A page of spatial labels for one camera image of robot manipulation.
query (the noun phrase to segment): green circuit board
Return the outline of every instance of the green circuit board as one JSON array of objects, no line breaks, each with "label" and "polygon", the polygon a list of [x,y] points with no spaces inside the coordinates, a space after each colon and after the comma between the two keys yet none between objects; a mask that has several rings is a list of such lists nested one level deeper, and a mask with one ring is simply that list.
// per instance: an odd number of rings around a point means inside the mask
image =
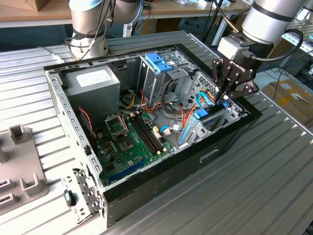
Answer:
[{"label": "green circuit board", "polygon": [[[147,129],[149,129],[154,135],[152,128],[155,125],[148,114],[142,113],[140,119],[143,120]],[[100,179],[105,186],[112,184],[116,180],[119,180],[174,151],[168,141],[165,139],[163,139],[163,141],[156,139],[156,141],[162,146],[162,151],[153,153],[142,140],[136,128],[132,125],[131,118],[127,117],[124,120],[129,130],[127,136],[121,135],[113,140],[107,127],[103,126],[102,138],[97,139],[97,157],[103,168],[103,171],[100,174]]]}]

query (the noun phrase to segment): cardboard box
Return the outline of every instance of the cardboard box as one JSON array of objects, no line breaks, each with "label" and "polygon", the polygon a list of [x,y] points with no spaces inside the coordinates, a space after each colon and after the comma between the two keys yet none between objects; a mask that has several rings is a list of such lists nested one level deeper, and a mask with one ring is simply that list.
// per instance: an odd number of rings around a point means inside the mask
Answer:
[{"label": "cardboard box", "polygon": [[[263,92],[273,99],[276,82],[271,82],[264,87]],[[299,99],[301,96],[310,104]],[[275,101],[291,116],[310,128],[313,126],[313,95],[309,94],[297,82],[289,79],[278,83]]]},{"label": "cardboard box", "polygon": [[0,0],[0,5],[11,6],[15,8],[39,11],[48,0]]}]

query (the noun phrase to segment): wooden desk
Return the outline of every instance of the wooden desk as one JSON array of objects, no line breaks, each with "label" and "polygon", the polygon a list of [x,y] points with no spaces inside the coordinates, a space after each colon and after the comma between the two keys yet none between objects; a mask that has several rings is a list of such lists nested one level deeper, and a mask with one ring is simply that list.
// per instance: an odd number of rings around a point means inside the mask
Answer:
[{"label": "wooden desk", "polygon": [[[246,8],[244,2],[232,3],[223,8],[226,13],[236,14]],[[197,3],[181,5],[175,0],[164,2],[155,0],[151,3],[151,19],[200,17],[207,16],[210,7],[202,7]],[[148,12],[142,12],[142,18],[148,18]],[[40,12],[27,11],[0,5],[0,28],[39,25],[71,24],[71,13],[67,0],[49,0]]]}]

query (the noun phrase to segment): blue pcie slot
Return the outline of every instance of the blue pcie slot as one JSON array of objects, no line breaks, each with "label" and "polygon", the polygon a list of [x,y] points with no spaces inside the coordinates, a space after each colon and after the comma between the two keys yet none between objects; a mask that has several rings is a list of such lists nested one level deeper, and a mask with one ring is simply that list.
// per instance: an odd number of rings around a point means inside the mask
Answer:
[{"label": "blue pcie slot", "polygon": [[141,160],[140,162],[136,163],[135,165],[133,165],[133,166],[131,166],[131,167],[129,167],[129,168],[123,170],[122,172],[119,172],[119,173],[117,173],[117,174],[115,174],[115,175],[113,175],[113,176],[110,176],[110,177],[109,177],[109,180],[110,180],[110,181],[114,181],[114,180],[117,180],[117,179],[119,179],[119,178],[124,177],[124,176],[127,175],[128,173],[130,173],[130,172],[132,172],[132,171],[134,171],[134,170],[137,170],[137,169],[141,168],[145,161],[146,161],[146,159],[143,159],[143,160]]}]

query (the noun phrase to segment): aluminum table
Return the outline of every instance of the aluminum table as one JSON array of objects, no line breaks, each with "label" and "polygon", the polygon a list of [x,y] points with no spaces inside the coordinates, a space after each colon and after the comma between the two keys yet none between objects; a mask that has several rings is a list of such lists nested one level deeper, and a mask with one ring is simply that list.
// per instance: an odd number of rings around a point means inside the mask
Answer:
[{"label": "aluminum table", "polygon": [[[207,65],[215,55],[184,31],[108,40],[118,51],[184,44]],[[66,61],[64,46],[49,47]],[[44,50],[0,53],[0,133],[24,124],[33,137],[49,193],[0,216],[0,234],[260,235],[301,234],[313,219],[313,136],[262,93],[262,113],[234,147],[105,231],[94,216],[80,226],[63,198],[60,176],[75,156],[57,119],[42,67]]]}]

